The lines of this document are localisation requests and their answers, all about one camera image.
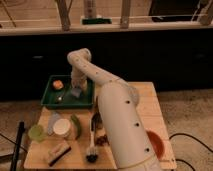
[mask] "wooden tabletop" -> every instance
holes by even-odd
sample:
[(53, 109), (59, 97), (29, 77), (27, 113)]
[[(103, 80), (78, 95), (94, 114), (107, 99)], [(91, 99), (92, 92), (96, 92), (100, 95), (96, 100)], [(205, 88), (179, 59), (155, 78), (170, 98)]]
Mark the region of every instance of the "wooden tabletop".
[[(154, 131), (163, 140), (165, 152), (160, 159), (161, 167), (163, 169), (175, 169), (177, 165), (154, 85), (151, 82), (130, 82), (130, 84), (139, 90), (140, 102), (137, 106), (137, 111), (145, 129)], [(59, 159), (52, 167), (48, 166), (44, 156), (62, 139), (56, 135), (51, 135), (40, 143), (32, 141), (24, 163), (26, 169), (116, 169), (112, 152), (108, 145), (99, 147), (99, 157), (95, 164), (86, 161), (86, 148), (90, 143), (89, 120), (93, 114), (92, 109), (63, 109), (56, 112), (68, 119), (71, 114), (76, 114), (82, 125), (81, 137), (78, 140), (68, 138), (68, 143), (71, 145), (72, 150)], [(44, 107), (38, 124), (46, 129), (51, 114), (52, 111)], [(97, 132), (97, 135), (103, 134), (104, 129)]]

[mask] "cable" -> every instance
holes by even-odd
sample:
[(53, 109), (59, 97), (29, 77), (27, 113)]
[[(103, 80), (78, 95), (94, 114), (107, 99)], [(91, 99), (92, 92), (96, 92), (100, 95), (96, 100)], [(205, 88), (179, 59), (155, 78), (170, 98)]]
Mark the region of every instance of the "cable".
[(202, 144), (204, 147), (206, 147), (211, 153), (213, 153), (213, 150), (207, 146), (205, 143), (203, 143), (202, 141), (200, 141), (199, 139), (197, 139), (196, 137), (190, 135), (190, 134), (186, 134), (186, 133), (176, 133), (176, 134), (173, 134), (172, 136), (169, 137), (169, 139), (171, 140), (173, 137), (175, 136), (179, 136), (179, 135), (184, 135), (184, 136), (187, 136), (187, 137), (190, 137), (194, 140), (196, 140), (197, 142), (199, 142), (200, 144)]
[[(5, 135), (3, 135), (2, 133), (0, 133), (0, 136), (2, 136), (3, 138), (5, 138), (6, 140), (10, 141), (11, 143), (17, 145), (14, 141), (12, 141), (11, 139), (7, 138), (7, 137), (6, 137)], [(26, 150), (24, 147), (20, 146), (20, 148), (21, 148), (22, 150), (24, 150), (24, 152), (27, 153), (27, 150)]]
[(193, 171), (196, 171), (195, 168), (190, 164), (188, 163), (187, 161), (183, 160), (183, 159), (176, 159), (176, 161), (178, 162), (183, 162), (185, 163), (186, 165), (188, 165)]

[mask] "white container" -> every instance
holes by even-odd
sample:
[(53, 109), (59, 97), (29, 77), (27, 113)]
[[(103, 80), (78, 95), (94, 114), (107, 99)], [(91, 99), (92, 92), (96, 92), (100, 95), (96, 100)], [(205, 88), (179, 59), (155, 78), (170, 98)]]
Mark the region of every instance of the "white container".
[(70, 133), (71, 123), (68, 119), (59, 119), (53, 125), (53, 132), (62, 137), (66, 138)]

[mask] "tiled floor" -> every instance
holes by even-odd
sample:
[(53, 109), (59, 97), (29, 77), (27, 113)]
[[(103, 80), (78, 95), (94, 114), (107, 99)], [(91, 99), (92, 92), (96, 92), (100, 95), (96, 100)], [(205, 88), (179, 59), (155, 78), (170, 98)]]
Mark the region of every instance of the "tiled floor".
[[(169, 135), (188, 133), (205, 142), (213, 149), (213, 89), (158, 92), (161, 110)], [(40, 101), (1, 102), (0, 132), (15, 140), (19, 121), (26, 128), (36, 123), (41, 111)], [(26, 136), (23, 146), (27, 148)], [(185, 136), (176, 136), (171, 140), (176, 158), (191, 163), (197, 171), (213, 170), (213, 154), (198, 142)], [(12, 150), (13, 145), (0, 138), (0, 150)], [(0, 170), (9, 170), (10, 163), (0, 163)], [(190, 168), (178, 162), (177, 171), (190, 171)]]

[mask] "red plate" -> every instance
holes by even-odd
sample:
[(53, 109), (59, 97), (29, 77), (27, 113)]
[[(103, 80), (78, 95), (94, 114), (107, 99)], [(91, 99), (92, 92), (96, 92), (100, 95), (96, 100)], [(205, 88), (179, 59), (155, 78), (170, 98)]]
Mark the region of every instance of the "red plate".
[(158, 159), (161, 159), (165, 151), (162, 139), (153, 131), (146, 132)]

